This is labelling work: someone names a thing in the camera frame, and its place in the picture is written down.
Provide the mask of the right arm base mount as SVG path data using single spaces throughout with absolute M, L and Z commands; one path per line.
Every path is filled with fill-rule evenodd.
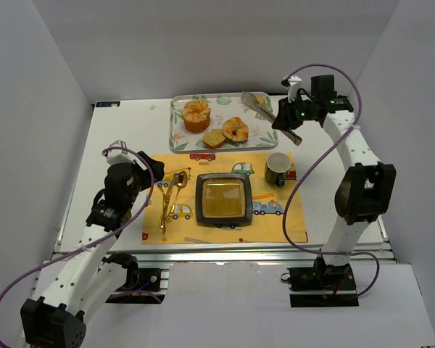
M 345 275 L 327 275 L 320 280 L 314 267 L 288 268 L 281 274 L 289 286 L 292 308 L 357 307 L 359 299 L 351 269 Z

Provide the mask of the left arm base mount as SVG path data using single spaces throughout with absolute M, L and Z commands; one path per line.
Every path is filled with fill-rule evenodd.
M 110 304 L 160 304 L 165 295 L 162 281 L 166 280 L 166 270 L 160 268 L 140 268 L 135 256 L 118 252 L 104 257 L 102 265 L 116 263 L 126 269 L 126 282 L 109 297 Z

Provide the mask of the metal tongs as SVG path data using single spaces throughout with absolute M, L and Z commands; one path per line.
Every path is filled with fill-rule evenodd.
M 276 116 L 261 103 L 259 103 L 257 97 L 253 93 L 249 91 L 243 91 L 241 93 L 241 101 L 250 109 L 263 115 L 270 123 L 273 123 L 276 120 Z M 292 130 L 282 130 L 281 132 L 296 146 L 299 146 L 302 143 L 302 138 L 295 134 Z

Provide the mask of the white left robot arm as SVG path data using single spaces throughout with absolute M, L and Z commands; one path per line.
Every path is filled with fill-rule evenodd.
M 26 342 L 32 347 L 80 347 L 95 312 L 118 289 L 138 282 L 136 258 L 108 251 L 133 221 L 138 194 L 152 191 L 165 175 L 165 165 L 144 152 L 118 146 L 104 151 L 109 165 L 86 218 L 74 252 L 57 277 L 37 299 L 27 299 L 20 310 Z

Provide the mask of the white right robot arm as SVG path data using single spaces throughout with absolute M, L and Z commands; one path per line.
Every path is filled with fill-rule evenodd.
M 388 210 L 394 188 L 397 171 L 370 149 L 357 124 L 359 115 L 348 98 L 336 91 L 333 75 L 318 75 L 311 79 L 309 91 L 299 88 L 294 96 L 279 101 L 272 124 L 299 144 L 295 129 L 307 121 L 319 123 L 345 169 L 334 197 L 337 219 L 315 261 L 319 279 L 346 273 L 360 236 Z

